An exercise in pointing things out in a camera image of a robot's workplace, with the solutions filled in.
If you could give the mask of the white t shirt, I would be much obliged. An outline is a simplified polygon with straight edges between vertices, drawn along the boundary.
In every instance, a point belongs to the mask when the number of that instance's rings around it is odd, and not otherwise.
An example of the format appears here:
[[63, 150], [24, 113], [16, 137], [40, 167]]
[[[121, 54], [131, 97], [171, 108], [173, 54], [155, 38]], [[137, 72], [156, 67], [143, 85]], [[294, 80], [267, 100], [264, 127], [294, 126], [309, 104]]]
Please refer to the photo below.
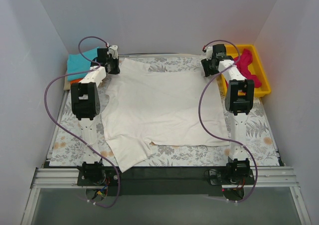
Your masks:
[[124, 59], [106, 90], [105, 140], [122, 172], [160, 146], [227, 146], [220, 91], [200, 71], [150, 72]]

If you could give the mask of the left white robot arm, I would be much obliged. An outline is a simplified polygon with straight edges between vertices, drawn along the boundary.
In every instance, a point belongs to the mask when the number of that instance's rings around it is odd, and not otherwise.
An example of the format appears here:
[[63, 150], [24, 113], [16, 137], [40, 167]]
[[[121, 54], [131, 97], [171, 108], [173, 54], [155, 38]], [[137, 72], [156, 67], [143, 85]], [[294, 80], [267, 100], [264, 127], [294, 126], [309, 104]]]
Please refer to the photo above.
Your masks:
[[98, 86], [108, 74], [120, 73], [118, 46], [98, 48], [91, 67], [92, 72], [80, 82], [71, 85], [71, 107], [78, 119], [82, 139], [87, 143], [83, 163], [78, 169], [83, 179], [101, 185], [105, 182], [106, 173], [103, 170], [102, 158], [97, 155], [99, 152], [97, 119], [101, 110]]

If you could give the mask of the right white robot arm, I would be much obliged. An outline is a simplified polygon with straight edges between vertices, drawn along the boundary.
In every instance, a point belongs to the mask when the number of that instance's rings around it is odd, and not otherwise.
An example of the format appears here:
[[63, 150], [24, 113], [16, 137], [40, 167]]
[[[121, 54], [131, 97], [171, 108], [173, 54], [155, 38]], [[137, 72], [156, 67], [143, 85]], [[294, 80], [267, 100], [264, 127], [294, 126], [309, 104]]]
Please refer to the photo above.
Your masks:
[[205, 77], [222, 75], [228, 83], [225, 95], [225, 109], [229, 113], [231, 138], [230, 152], [226, 166], [208, 172], [212, 185], [234, 185], [236, 189], [253, 179], [250, 169], [249, 152], [246, 147], [246, 124], [253, 107], [254, 81], [241, 74], [236, 61], [226, 53], [224, 44], [202, 49], [206, 58], [201, 61]]

